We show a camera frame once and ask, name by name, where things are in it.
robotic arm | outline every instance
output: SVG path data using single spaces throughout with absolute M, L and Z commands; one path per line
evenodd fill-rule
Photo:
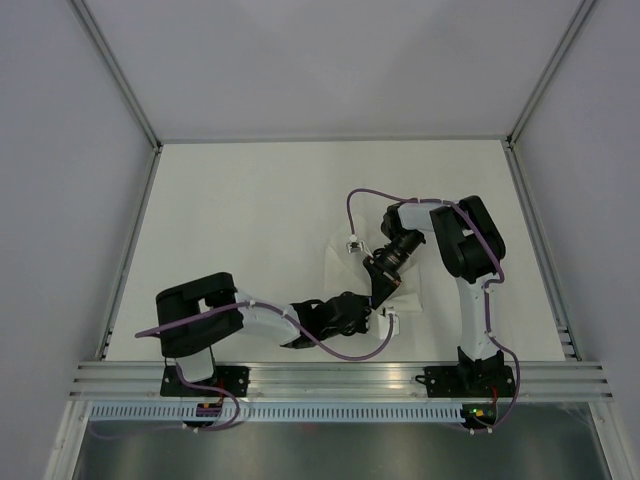
M 504 258 L 504 242 L 480 198 L 465 198 L 458 207 L 479 228 L 496 258 Z M 491 306 L 490 302 L 485 303 L 483 285 L 497 272 L 476 236 L 465 233 L 467 225 L 460 215 L 442 204 L 397 203 L 387 208 L 381 229 L 390 242 L 363 260 L 371 277 L 371 297 L 344 292 L 326 302 L 306 300 L 278 306 L 275 310 L 287 312 L 318 340 L 366 333 L 369 316 L 377 314 L 374 311 L 401 285 L 398 271 L 420 244 L 426 242 L 423 232 L 434 232 L 444 265 L 456 277 L 460 294 L 463 333 L 458 348 L 458 376 L 470 394 L 477 393 L 478 382 L 504 376 L 503 354 L 491 343 L 485 328 L 485 309 Z M 348 246 L 355 249 L 357 244 Z M 219 313 L 167 329 L 159 335 L 162 354 L 175 358 L 189 381 L 214 377 L 215 362 L 210 347 L 239 331 L 272 339 L 286 348 L 314 346 L 284 314 L 251 308 L 251 302 L 265 302 L 236 288 L 229 273 L 210 275 L 158 294 L 160 327 L 199 315 L 201 302 Z M 220 307 L 225 306 L 229 309 L 220 311 Z

gray wall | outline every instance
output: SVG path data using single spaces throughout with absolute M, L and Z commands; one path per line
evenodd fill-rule
M 0 465 L 40 478 L 150 147 L 64 0 L 0 5 Z
M 506 134 L 579 0 L 87 0 L 158 135 Z
M 640 453 L 640 3 L 604 0 L 520 145 L 583 353 Z

purple cable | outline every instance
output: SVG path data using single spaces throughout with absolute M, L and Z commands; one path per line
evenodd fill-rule
M 219 313 L 226 312 L 228 310 L 234 310 L 236 308 L 243 308 L 243 307 L 250 307 L 250 306 L 251 306 L 250 302 L 240 302 L 240 303 L 232 303 L 232 304 L 229 304 L 229 305 L 225 305 L 224 307 L 212 308 L 211 310 L 209 310 L 207 312 L 199 313 L 197 315 L 192 315 L 190 317 L 186 317 L 186 318 L 183 318 L 183 319 L 180 319 L 180 320 L 176 320 L 175 322 L 165 323 L 164 325 L 162 325 L 160 327 L 154 327 L 154 328 L 150 328 L 148 330 L 143 330 L 142 332 L 136 333 L 135 337 L 136 338 L 156 337 L 160 332 L 166 332 L 167 330 L 171 330 L 173 328 L 184 327 L 185 325 L 189 325 L 190 323 L 199 322 L 199 321 L 204 320 L 206 318 L 213 317 L 214 315 L 217 315 Z M 272 312 L 277 313 L 278 315 L 282 315 L 285 318 L 285 320 L 287 320 L 294 327 L 296 327 L 300 333 L 306 335 L 309 338 L 309 340 L 311 340 L 313 343 L 315 343 L 322 350 L 324 350 L 325 352 L 327 352 L 330 355 L 333 355 L 336 358 L 339 358 L 340 360 L 346 360 L 348 362 L 363 362 L 365 360 L 369 360 L 369 359 L 375 357 L 382 350 L 384 350 L 387 347 L 387 345 L 389 345 L 389 342 L 391 341 L 391 337 L 393 337 L 393 323 L 390 322 L 389 323 L 389 333 L 387 334 L 387 337 L 384 339 L 384 341 L 382 342 L 382 344 L 380 344 L 380 346 L 378 348 L 376 348 L 373 352 L 371 352 L 371 353 L 369 353 L 367 355 L 362 355 L 360 357 L 350 357 L 348 355 L 343 355 L 342 353 L 338 353 L 335 350 L 333 350 L 333 349 L 327 347 L 326 345 L 324 345 L 311 332 L 309 332 L 309 330 L 304 328 L 302 326 L 302 324 L 300 322 L 298 322 L 295 318 L 293 318 L 290 315 L 284 315 L 284 311 L 283 310 L 280 310 L 279 308 L 274 307 L 273 305 L 270 305 L 268 303 L 262 303 L 262 302 L 255 302 L 253 306 L 257 307 L 257 308 L 263 308 L 265 310 L 270 310 Z
M 387 337 L 384 339 L 384 341 L 380 344 L 378 348 L 376 348 L 373 352 L 368 353 L 367 355 L 362 355 L 360 357 L 350 357 L 348 355 L 343 355 L 341 353 L 338 353 L 335 350 L 332 350 L 331 348 L 324 345 L 320 340 L 314 337 L 306 328 L 304 328 L 300 324 L 300 322 L 298 322 L 292 316 L 285 314 L 285 312 L 280 310 L 278 307 L 274 307 L 273 305 L 269 305 L 268 303 L 262 303 L 262 302 L 256 302 L 255 306 L 258 308 L 264 308 L 266 310 L 270 310 L 272 312 L 277 313 L 278 315 L 282 315 L 285 319 L 289 321 L 289 323 L 291 323 L 294 327 L 300 330 L 301 333 L 304 333 L 309 338 L 309 340 L 315 343 L 322 350 L 324 350 L 330 355 L 333 355 L 336 358 L 339 358 L 340 360 L 346 360 L 347 362 L 364 362 L 365 360 L 369 360 L 375 357 L 382 350 L 384 350 L 387 345 L 389 345 L 389 342 L 391 341 L 391 337 L 393 336 L 393 322 L 389 322 L 389 333 L 387 333 Z
M 347 217 L 349 217 L 349 226 L 351 227 L 351 234 L 356 234 L 356 227 L 353 224 L 353 217 L 351 216 L 351 197 L 353 197 L 356 193 L 370 193 L 372 195 L 377 195 L 379 197 L 388 198 L 389 200 L 394 200 L 396 202 L 405 202 L 405 203 L 442 203 L 442 200 L 437 199 L 424 199 L 418 200 L 417 198 L 400 198 L 395 195 L 389 195 L 388 193 L 381 192 L 379 190 L 372 190 L 370 188 L 356 188 L 355 190 L 351 190 L 349 195 L 347 195 Z
M 184 327 L 185 325 L 189 325 L 190 323 L 211 318 L 214 315 L 217 315 L 219 313 L 228 312 L 229 310 L 235 310 L 236 308 L 242 308 L 247 306 L 249 306 L 249 302 L 231 303 L 229 305 L 224 305 L 222 307 L 212 308 L 211 310 L 208 310 L 206 312 L 198 313 L 196 315 L 192 315 L 186 318 L 181 318 L 180 320 L 176 320 L 175 322 L 165 323 L 164 325 L 161 325 L 159 327 L 143 330 L 142 332 L 136 333 L 135 337 L 136 338 L 155 337 L 161 332 L 166 332 L 167 330 L 172 330 L 178 327 Z
M 87 423 L 87 431 L 89 435 L 97 438 L 98 440 L 122 440 L 125 438 L 135 437 L 136 435 L 143 435 L 145 433 L 159 432 L 163 430 L 182 430 L 181 425 L 156 425 L 151 428 L 145 428 L 143 430 L 136 430 L 135 432 L 117 433 L 114 435 L 105 435 L 103 433 L 96 432 L 94 422 Z
M 196 383 L 191 383 L 190 381 L 188 381 L 186 378 L 184 378 L 184 374 L 182 373 L 182 368 L 180 368 L 180 365 L 176 364 L 176 374 L 178 375 L 178 379 L 180 380 L 180 383 L 182 383 L 185 387 L 189 387 L 189 388 L 195 388 L 197 390 L 206 390 L 208 392 L 216 392 L 219 393 L 221 395 L 224 395 L 226 397 L 229 397 L 233 403 L 236 406 L 236 411 L 233 414 L 233 417 L 231 417 L 231 419 L 227 420 L 226 422 L 224 422 L 221 425 L 212 425 L 210 427 L 200 427 L 198 428 L 198 430 L 206 430 L 209 432 L 215 432 L 218 430 L 226 430 L 227 428 L 230 428 L 233 426 L 233 423 L 236 421 L 236 418 L 238 418 L 238 415 L 240 415 L 240 402 L 238 401 L 238 399 L 236 398 L 236 396 L 229 392 L 228 390 L 225 390 L 224 388 L 218 388 L 218 387 L 208 387 L 205 385 L 198 385 Z
M 493 263 L 493 266 L 496 269 L 496 272 L 498 274 L 498 278 L 490 278 L 489 280 L 487 280 L 482 286 L 484 288 L 484 312 L 485 312 L 485 328 L 486 328 L 486 334 L 489 337 L 489 340 L 491 341 L 491 343 L 493 343 L 496 347 L 498 347 L 500 350 L 506 352 L 508 355 L 511 356 L 511 358 L 513 358 L 513 363 L 515 363 L 515 367 L 516 367 L 516 389 L 515 392 L 513 394 L 513 397 L 511 399 L 511 402 L 509 403 L 509 407 L 507 408 L 507 411 L 504 413 L 504 415 L 500 418 L 500 420 L 498 420 L 498 422 L 496 422 L 495 425 L 493 425 L 492 428 L 496 428 L 499 425 L 501 425 L 506 419 L 507 417 L 511 414 L 511 412 L 513 411 L 513 407 L 516 404 L 516 401 L 518 399 L 518 395 L 520 394 L 520 360 L 518 359 L 518 356 L 515 354 L 515 352 L 507 347 L 505 347 L 504 345 L 502 345 L 500 342 L 498 342 L 498 340 L 495 339 L 495 336 L 493 335 L 493 332 L 491 330 L 491 310 L 489 309 L 490 306 L 490 302 L 489 302 L 489 293 L 487 292 L 487 287 L 489 287 L 489 285 L 492 284 L 500 284 L 500 283 L 504 283 L 504 270 L 502 270 L 502 266 L 500 265 L 500 261 L 498 260 L 498 258 L 496 257 L 496 255 L 493 253 L 493 250 L 491 250 L 491 247 L 489 246 L 489 244 L 487 243 L 486 239 L 484 238 L 484 236 L 482 235 L 482 233 L 480 232 L 480 229 L 473 223 L 473 221 L 471 220 L 471 218 L 469 217 L 469 215 L 467 215 L 467 213 L 462 210 L 455 202 L 449 201 L 449 200 L 440 200 L 440 199 L 436 199 L 436 198 L 429 198 L 429 199 L 421 199 L 418 200 L 417 198 L 400 198 L 400 197 L 396 197 L 394 195 L 389 195 L 387 193 L 383 193 L 380 192 L 378 190 L 371 190 L 368 188 L 356 188 L 355 190 L 352 190 L 349 195 L 347 196 L 347 217 L 349 218 L 349 225 L 351 226 L 351 233 L 353 235 L 355 235 L 355 226 L 353 224 L 353 217 L 351 215 L 351 197 L 356 194 L 356 193 L 371 193 L 373 195 L 378 195 L 381 197 L 385 197 L 385 198 L 389 198 L 391 200 L 397 201 L 397 202 L 406 202 L 406 203 L 440 203 L 442 205 L 447 205 L 451 208 L 453 208 L 453 210 L 460 215 L 460 217 L 462 217 L 462 219 L 465 221 L 465 223 L 467 224 L 467 226 L 469 227 L 469 229 L 473 232 L 473 234 L 476 236 L 476 238 L 478 239 L 478 241 L 480 242 L 480 245 L 482 245 L 482 248 L 484 249 L 484 251 L 486 252 L 486 254 L 489 256 L 489 259 L 491 260 L 491 263 Z M 476 432 L 481 432 L 481 433 L 486 433 L 487 429 L 480 429 L 480 430 L 475 430 Z

